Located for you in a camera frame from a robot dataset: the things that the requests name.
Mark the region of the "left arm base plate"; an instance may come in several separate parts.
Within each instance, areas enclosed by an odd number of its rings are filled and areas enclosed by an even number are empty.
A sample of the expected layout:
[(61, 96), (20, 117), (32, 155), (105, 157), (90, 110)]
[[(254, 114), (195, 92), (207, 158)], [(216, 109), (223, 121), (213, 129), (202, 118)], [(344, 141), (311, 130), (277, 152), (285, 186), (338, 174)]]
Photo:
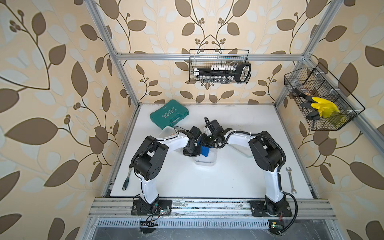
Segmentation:
[(169, 215), (172, 211), (172, 200), (157, 199), (152, 204), (138, 198), (133, 201), (132, 216)]

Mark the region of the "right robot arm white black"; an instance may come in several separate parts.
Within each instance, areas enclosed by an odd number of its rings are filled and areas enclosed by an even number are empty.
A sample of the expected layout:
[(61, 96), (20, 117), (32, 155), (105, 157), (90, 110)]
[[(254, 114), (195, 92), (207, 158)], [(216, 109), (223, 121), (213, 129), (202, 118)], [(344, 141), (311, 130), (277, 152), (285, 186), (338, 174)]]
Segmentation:
[(224, 129), (217, 120), (210, 121), (207, 117), (204, 120), (206, 133), (202, 134), (201, 144), (215, 149), (222, 149), (226, 145), (238, 145), (249, 149), (258, 167), (264, 171), (266, 202), (274, 205), (280, 203), (284, 198), (281, 168), (287, 158), (283, 148), (269, 132), (253, 134), (231, 128)]

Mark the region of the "clear lunch box teal seal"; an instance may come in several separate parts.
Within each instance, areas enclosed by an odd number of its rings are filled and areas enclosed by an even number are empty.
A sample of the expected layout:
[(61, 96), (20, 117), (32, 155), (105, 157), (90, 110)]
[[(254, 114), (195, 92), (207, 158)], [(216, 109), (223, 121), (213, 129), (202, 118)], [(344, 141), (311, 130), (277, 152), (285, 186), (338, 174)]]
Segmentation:
[(218, 155), (218, 150), (215, 148), (210, 148), (208, 157), (204, 157), (203, 155), (200, 154), (194, 157), (194, 161), (197, 165), (213, 166), (216, 164), (217, 155)]

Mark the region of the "lunch box lid teal seal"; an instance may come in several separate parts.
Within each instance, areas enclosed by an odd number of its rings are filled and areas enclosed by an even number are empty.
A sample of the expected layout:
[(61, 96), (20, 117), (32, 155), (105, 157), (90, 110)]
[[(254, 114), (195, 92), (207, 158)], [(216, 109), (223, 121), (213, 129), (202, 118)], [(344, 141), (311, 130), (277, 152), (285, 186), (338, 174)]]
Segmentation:
[(233, 149), (235, 149), (238, 153), (243, 155), (244, 157), (249, 158), (249, 159), (254, 158), (253, 153), (252, 153), (251, 148), (250, 148), (250, 145), (249, 145), (249, 142), (245, 141), (245, 142), (241, 142), (240, 144), (238, 144), (238, 143), (230, 144), (230, 146)]

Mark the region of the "small clear lunch box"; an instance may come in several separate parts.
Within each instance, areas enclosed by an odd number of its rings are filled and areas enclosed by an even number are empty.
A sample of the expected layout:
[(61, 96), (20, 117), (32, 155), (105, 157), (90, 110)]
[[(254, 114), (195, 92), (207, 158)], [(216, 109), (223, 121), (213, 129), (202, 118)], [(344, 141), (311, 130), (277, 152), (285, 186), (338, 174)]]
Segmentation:
[(170, 126), (166, 126), (158, 136), (158, 139), (169, 139), (178, 135), (178, 131)]

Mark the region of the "blue cleaning cloth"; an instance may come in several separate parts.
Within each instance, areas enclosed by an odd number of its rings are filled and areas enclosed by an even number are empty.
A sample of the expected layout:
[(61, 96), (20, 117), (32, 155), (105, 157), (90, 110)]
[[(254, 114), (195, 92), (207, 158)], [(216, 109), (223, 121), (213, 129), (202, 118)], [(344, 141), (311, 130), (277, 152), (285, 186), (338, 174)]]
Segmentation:
[(201, 155), (203, 155), (204, 157), (208, 157), (209, 152), (210, 152), (209, 147), (201, 146)]

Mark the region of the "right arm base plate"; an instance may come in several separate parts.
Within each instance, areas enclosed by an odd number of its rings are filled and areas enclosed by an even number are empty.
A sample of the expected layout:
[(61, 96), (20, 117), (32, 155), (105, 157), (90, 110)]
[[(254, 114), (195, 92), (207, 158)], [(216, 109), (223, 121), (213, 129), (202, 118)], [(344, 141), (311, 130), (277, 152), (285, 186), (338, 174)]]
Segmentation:
[(274, 203), (270, 200), (249, 201), (253, 217), (292, 217), (293, 213), (288, 201), (283, 198)]

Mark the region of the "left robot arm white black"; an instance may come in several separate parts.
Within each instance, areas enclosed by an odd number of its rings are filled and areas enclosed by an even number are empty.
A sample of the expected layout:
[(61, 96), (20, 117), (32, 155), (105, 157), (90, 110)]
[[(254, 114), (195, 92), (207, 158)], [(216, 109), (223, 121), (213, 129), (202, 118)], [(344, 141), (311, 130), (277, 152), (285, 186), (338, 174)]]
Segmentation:
[(187, 157), (197, 157), (201, 153), (198, 141), (202, 132), (197, 127), (190, 130), (174, 130), (168, 136), (155, 138), (147, 136), (134, 154), (130, 168), (141, 181), (141, 204), (153, 208), (159, 201), (156, 177), (160, 173), (168, 153), (183, 150)]

